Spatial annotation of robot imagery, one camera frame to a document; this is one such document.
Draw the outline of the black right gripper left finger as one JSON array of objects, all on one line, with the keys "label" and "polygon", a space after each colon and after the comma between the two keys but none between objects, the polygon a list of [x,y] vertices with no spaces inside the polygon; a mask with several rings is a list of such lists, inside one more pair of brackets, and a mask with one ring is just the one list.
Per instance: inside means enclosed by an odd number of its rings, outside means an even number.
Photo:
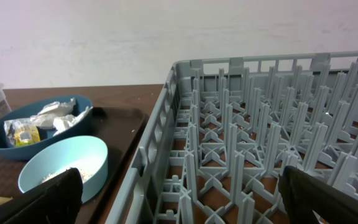
[{"label": "black right gripper left finger", "polygon": [[68,169],[0,205],[0,223],[74,223],[82,193],[79,170]]}]

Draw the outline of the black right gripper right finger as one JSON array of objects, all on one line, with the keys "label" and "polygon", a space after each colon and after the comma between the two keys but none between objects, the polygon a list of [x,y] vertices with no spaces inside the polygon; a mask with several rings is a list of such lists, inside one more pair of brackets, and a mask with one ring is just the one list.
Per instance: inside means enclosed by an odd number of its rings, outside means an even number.
[{"label": "black right gripper right finger", "polygon": [[358,200],[293,167],[279,176],[278,189],[291,223],[358,223]]}]

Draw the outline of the light blue bowl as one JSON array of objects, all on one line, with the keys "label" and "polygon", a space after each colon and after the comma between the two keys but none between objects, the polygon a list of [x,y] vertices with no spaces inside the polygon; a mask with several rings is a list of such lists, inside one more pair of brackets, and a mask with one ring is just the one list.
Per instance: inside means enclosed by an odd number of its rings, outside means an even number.
[{"label": "light blue bowl", "polygon": [[108,147],[100,138],[76,136],[56,142],[36,154],[21,170],[22,193],[70,168],[79,170],[83,181],[83,203],[93,198],[108,177]]}]

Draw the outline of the white paper napkin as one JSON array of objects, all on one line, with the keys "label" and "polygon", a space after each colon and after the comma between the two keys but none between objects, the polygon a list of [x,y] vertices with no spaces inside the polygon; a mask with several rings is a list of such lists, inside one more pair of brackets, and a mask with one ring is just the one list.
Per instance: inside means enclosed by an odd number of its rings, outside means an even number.
[{"label": "white paper napkin", "polygon": [[61,103],[54,101],[47,104],[36,115],[30,117],[30,121],[41,129],[55,129],[54,136],[72,128],[88,115],[93,107],[87,106],[78,116],[72,115],[76,99],[71,98],[69,102]]}]

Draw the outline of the dark blue plate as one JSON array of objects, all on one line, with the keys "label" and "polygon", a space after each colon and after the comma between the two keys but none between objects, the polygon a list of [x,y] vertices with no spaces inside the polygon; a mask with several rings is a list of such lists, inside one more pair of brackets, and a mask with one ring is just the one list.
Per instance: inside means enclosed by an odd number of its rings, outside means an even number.
[{"label": "dark blue plate", "polygon": [[4,130],[5,121],[11,119],[28,118],[41,111],[41,109],[49,103],[53,103],[54,101],[65,103],[72,98],[76,100],[76,105],[71,112],[74,116],[78,116],[80,113],[84,112],[85,109],[91,109],[93,106],[92,101],[85,96],[63,95],[31,103],[0,118],[0,157],[12,160],[29,160],[41,150],[55,142],[61,141],[62,139],[71,138],[73,136],[81,136],[89,133],[93,117],[92,112],[89,112],[81,121],[79,121],[79,123],[75,124],[73,127],[62,132],[61,134],[55,134],[54,130],[40,129],[39,132],[41,141],[27,146],[15,147],[9,142],[6,136]]}]

